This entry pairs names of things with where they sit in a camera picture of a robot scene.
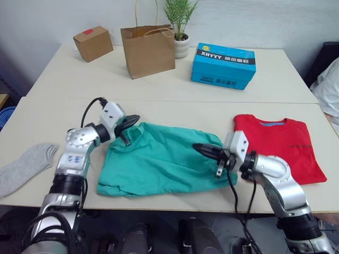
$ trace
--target table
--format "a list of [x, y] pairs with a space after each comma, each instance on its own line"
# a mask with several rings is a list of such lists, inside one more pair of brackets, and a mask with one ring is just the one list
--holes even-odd
[[195, 48], [174, 70], [131, 79], [122, 46], [90, 63], [62, 45], [28, 96], [143, 101], [318, 103], [281, 49], [253, 49], [257, 72], [245, 90], [191, 82]]
[[8, 99], [8, 94], [0, 94], [0, 109]]
[[[36, 143], [52, 142], [60, 146], [53, 159], [53, 167], [36, 175], [13, 194], [0, 199], [1, 204], [40, 206], [48, 192], [55, 167], [65, 145], [66, 132], [79, 127], [82, 113], [90, 99], [22, 98], [11, 119], [0, 133], [0, 168]], [[254, 114], [259, 119], [277, 121], [284, 117], [307, 124], [316, 159], [328, 178], [326, 183], [303, 186], [314, 212], [339, 210], [339, 139], [326, 121], [317, 104], [287, 103], [225, 103], [225, 102], [157, 102], [115, 100], [127, 114], [139, 114], [141, 121], [168, 126], [194, 128], [216, 134], [221, 140], [233, 129], [237, 114]], [[100, 106], [94, 106], [86, 123], [97, 122]], [[234, 197], [230, 188], [204, 193], [166, 194], [148, 197], [107, 197], [96, 193], [96, 184], [108, 144], [96, 148], [91, 155], [88, 171], [89, 191], [85, 208], [181, 210], [233, 212]], [[239, 210], [245, 211], [252, 192], [252, 184], [239, 179]], [[259, 187], [253, 203], [254, 213], [272, 213]]]

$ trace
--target black cable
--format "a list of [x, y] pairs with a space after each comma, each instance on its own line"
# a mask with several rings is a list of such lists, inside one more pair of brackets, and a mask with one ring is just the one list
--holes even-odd
[[90, 103], [89, 103], [89, 105], [87, 106], [87, 108], [85, 109], [85, 112], [84, 112], [84, 114], [83, 114], [83, 117], [81, 118], [81, 125], [80, 125], [80, 127], [82, 128], [82, 127], [84, 127], [84, 121], [85, 121], [85, 117], [86, 117], [86, 114], [87, 114], [87, 112], [88, 112], [88, 110], [92, 107], [92, 105], [96, 102], [96, 101], [98, 101], [99, 100], [99, 97], [98, 98], [95, 98], [94, 100], [92, 100]]
[[45, 234], [47, 231], [52, 230], [52, 229], [63, 230], [62, 226], [59, 226], [59, 225], [48, 226], [47, 228], [44, 228], [43, 230], [41, 230], [39, 233], [35, 235], [35, 237], [31, 241], [31, 244], [36, 243], [43, 234]]
[[246, 232], [245, 235], [246, 235], [248, 241], [252, 244], [252, 247], [253, 247], [254, 251], [256, 253], [258, 253], [258, 254], [263, 254], [262, 251], [260, 250], [259, 246], [257, 245], [257, 243], [254, 241], [253, 236], [248, 231], [245, 222], [243, 221], [243, 219], [241, 218], [241, 216], [240, 216], [240, 214], [238, 212], [238, 194], [237, 194], [237, 192], [236, 192], [236, 190], [234, 188], [234, 185], [233, 185], [233, 183], [231, 181], [230, 170], [226, 170], [226, 173], [227, 173], [227, 179], [228, 179], [228, 182], [229, 182], [229, 186], [231, 187], [233, 195], [234, 195], [234, 198], [235, 198], [234, 210], [235, 210], [235, 213], [236, 213], [239, 221], [241, 222], [241, 224], [244, 227], [244, 231]]
[[107, 100], [106, 100], [105, 98], [103, 98], [103, 97], [98, 97], [98, 98], [93, 99], [93, 100], [89, 103], [89, 105], [87, 106], [87, 108], [85, 109], [85, 112], [84, 112], [83, 117], [82, 117], [82, 119], [81, 119], [81, 125], [80, 125], [81, 128], [84, 127], [84, 121], [85, 121], [85, 117], [86, 117], [86, 114], [87, 114], [88, 110], [92, 107], [92, 105], [93, 105], [96, 101], [100, 101], [100, 104], [101, 104], [102, 107], [105, 107], [106, 104], [107, 104]]
[[247, 213], [245, 215], [245, 227], [246, 228], [247, 228], [248, 217], [249, 217], [249, 213], [251, 212], [251, 208], [252, 208], [255, 192], [256, 192], [256, 181], [254, 180], [253, 181], [253, 191], [252, 191], [251, 201], [249, 202]]
[[87, 191], [88, 191], [88, 182], [87, 182], [87, 178], [84, 179], [84, 185], [82, 188], [82, 195], [81, 195], [81, 206], [80, 206], [80, 212], [81, 213], [83, 211], [84, 208], [84, 203], [86, 200], [86, 196], [87, 196]]
[[72, 229], [70, 228], [70, 225], [68, 224], [66, 218], [60, 214], [60, 213], [56, 213], [56, 212], [47, 212], [44, 214], [39, 215], [38, 217], [35, 217], [30, 225], [26, 228], [22, 241], [21, 241], [21, 251], [24, 251], [26, 249], [26, 238], [29, 236], [32, 227], [34, 227], [34, 225], [41, 221], [42, 219], [46, 218], [46, 217], [54, 217], [56, 218], [59, 222], [60, 225], [64, 231], [64, 235], [66, 238], [66, 242], [67, 242], [67, 253], [68, 254], [76, 254], [76, 246], [75, 246], [75, 237], [73, 234]]

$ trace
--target white wall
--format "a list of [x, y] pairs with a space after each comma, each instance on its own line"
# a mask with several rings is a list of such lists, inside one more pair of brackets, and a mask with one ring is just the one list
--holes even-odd
[[[164, 0], [158, 2], [158, 23], [167, 23]], [[121, 44], [120, 28], [135, 26], [134, 3], [0, 0], [0, 54], [32, 85], [60, 43], [72, 43], [79, 32], [102, 25], [113, 34], [113, 43]], [[338, 0], [200, 0], [186, 31], [192, 46], [283, 48], [304, 75], [322, 43], [338, 41], [338, 8]], [[138, 16], [140, 25], [153, 24], [154, 1], [139, 0]]]

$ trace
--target cardboard box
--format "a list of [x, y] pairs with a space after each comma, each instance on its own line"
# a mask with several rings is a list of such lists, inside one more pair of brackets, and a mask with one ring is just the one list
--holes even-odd
[[205, 84], [243, 90], [255, 72], [253, 51], [199, 43], [191, 79]]
[[113, 50], [108, 30], [102, 26], [88, 29], [73, 37], [81, 57], [87, 61], [107, 54]]

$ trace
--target robotic arm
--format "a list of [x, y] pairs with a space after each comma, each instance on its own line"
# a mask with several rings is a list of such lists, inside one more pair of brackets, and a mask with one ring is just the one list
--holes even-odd
[[244, 132], [236, 131], [227, 135], [223, 148], [210, 144], [194, 144], [193, 147], [217, 160], [217, 177], [226, 168], [235, 173], [241, 171], [243, 179], [261, 184], [290, 251], [296, 254], [334, 254], [287, 162], [277, 156], [257, 155], [254, 151], [246, 153], [248, 145]]
[[65, 152], [60, 157], [53, 184], [43, 200], [39, 216], [31, 224], [31, 236], [27, 233], [23, 238], [23, 254], [83, 253], [77, 250], [81, 243], [74, 234], [87, 193], [90, 154], [101, 143], [114, 141], [117, 137], [129, 145], [122, 131], [140, 118], [139, 115], [126, 116], [118, 104], [104, 98], [99, 101], [103, 107], [99, 124], [91, 123], [67, 133]]
[[[125, 116], [116, 103], [99, 98], [103, 107], [98, 125], [69, 130], [65, 152], [61, 155], [53, 184], [22, 240], [23, 254], [86, 253], [77, 235], [78, 218], [87, 192], [90, 154], [101, 143], [120, 137], [133, 126], [138, 115]], [[334, 254], [326, 235], [319, 230], [302, 188], [291, 176], [288, 164], [276, 156], [246, 153], [248, 140], [242, 131], [227, 135], [223, 148], [194, 144], [200, 153], [217, 160], [217, 176], [224, 168], [241, 171], [242, 178], [260, 183], [278, 217], [278, 227], [286, 235], [289, 249], [296, 254]]]

